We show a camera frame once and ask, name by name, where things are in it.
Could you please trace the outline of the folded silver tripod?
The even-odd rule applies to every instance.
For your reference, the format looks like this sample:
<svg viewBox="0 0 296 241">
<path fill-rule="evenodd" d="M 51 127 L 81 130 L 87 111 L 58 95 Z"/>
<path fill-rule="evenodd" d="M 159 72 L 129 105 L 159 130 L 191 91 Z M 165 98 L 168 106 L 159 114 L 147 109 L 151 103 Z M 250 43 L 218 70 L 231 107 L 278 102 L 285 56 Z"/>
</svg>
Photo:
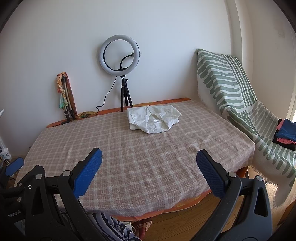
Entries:
<svg viewBox="0 0 296 241">
<path fill-rule="evenodd" d="M 64 103 L 64 114 L 66 116 L 66 121 L 62 122 L 62 124 L 69 123 L 75 119 L 74 111 L 70 103 L 70 98 L 68 95 L 67 85 L 66 85 L 66 77 L 62 75 L 61 77 L 61 94 Z"/>
</svg>

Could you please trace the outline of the black mini tripod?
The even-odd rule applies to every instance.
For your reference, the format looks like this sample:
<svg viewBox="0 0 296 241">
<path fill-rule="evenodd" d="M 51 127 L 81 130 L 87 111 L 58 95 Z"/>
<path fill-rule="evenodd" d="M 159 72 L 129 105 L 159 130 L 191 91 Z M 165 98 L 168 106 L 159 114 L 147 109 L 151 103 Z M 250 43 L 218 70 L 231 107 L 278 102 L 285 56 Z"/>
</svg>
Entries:
<svg viewBox="0 0 296 241">
<path fill-rule="evenodd" d="M 128 79 L 126 79 L 125 75 L 121 76 L 121 113 L 123 112 L 123 104 L 125 104 L 126 107 L 130 106 L 133 108 L 132 99 L 127 87 L 127 81 Z"/>
</svg>

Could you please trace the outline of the stack of folded clothes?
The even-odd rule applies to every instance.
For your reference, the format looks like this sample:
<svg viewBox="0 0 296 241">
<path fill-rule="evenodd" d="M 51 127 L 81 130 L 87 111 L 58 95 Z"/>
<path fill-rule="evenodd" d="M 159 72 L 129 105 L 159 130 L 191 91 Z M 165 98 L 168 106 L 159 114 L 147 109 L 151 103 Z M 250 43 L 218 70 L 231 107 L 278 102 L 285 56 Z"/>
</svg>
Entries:
<svg viewBox="0 0 296 241">
<path fill-rule="evenodd" d="M 279 119 L 278 125 L 273 136 L 273 143 L 286 149 L 295 151 L 295 123 L 288 119 Z"/>
</svg>

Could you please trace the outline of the pink checkered bed cover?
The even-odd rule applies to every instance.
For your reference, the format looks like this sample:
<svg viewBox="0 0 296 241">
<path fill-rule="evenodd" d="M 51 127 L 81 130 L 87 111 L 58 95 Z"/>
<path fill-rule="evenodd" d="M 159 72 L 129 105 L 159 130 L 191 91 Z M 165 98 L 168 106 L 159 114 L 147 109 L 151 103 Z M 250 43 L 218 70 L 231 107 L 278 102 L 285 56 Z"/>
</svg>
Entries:
<svg viewBox="0 0 296 241">
<path fill-rule="evenodd" d="M 108 113 L 44 129 L 17 178 L 34 166 L 48 177 L 71 170 L 94 148 L 103 160 L 80 202 L 87 211 L 147 217 L 208 190 L 196 155 L 205 149 L 227 171 L 249 166 L 253 141 L 221 116 L 194 101 L 175 102 L 179 122 L 167 132 L 131 130 L 126 113 Z"/>
</svg>

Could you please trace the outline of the colourful scarf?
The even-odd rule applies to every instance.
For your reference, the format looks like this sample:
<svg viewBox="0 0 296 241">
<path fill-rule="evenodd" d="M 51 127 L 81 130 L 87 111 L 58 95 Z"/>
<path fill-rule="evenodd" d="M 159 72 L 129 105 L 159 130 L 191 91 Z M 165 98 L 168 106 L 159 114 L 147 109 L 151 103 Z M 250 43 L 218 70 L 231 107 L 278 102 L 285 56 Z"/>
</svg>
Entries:
<svg viewBox="0 0 296 241">
<path fill-rule="evenodd" d="M 67 73 L 62 72 L 58 74 L 56 78 L 56 83 L 57 91 L 60 96 L 59 108 L 63 110 L 66 117 L 66 120 L 63 121 L 62 124 L 74 121 L 78 115 Z"/>
</svg>

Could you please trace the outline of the green white striped blanket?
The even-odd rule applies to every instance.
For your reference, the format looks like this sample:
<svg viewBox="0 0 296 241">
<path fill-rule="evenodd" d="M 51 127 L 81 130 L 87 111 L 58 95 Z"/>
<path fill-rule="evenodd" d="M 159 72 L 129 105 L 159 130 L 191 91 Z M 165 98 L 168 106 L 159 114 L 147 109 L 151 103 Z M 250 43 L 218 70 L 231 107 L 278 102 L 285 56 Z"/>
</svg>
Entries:
<svg viewBox="0 0 296 241">
<path fill-rule="evenodd" d="M 254 142 L 252 165 L 276 185 L 273 204 L 281 206 L 295 182 L 295 151 L 273 142 L 278 117 L 258 100 L 235 56 L 198 49 L 197 76 L 222 117 Z"/>
</svg>

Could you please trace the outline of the black white striped garment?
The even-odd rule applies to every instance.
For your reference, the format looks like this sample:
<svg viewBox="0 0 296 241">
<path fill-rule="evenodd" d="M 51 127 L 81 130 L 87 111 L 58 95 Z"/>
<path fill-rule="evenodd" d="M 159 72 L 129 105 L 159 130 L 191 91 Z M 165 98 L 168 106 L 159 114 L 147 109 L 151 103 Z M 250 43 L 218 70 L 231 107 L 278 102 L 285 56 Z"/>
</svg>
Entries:
<svg viewBox="0 0 296 241">
<path fill-rule="evenodd" d="M 108 240 L 141 241 L 129 222 L 119 221 L 102 212 L 91 213 L 88 216 Z"/>
</svg>

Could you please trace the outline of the white shirt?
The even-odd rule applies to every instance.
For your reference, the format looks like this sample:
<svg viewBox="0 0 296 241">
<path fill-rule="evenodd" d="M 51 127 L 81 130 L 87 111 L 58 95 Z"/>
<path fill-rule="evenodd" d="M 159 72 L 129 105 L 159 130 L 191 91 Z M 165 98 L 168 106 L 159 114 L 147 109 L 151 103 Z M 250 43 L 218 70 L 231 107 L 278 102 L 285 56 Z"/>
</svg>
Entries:
<svg viewBox="0 0 296 241">
<path fill-rule="evenodd" d="M 148 105 L 127 109 L 129 128 L 147 134 L 163 133 L 179 122 L 182 114 L 172 105 Z"/>
</svg>

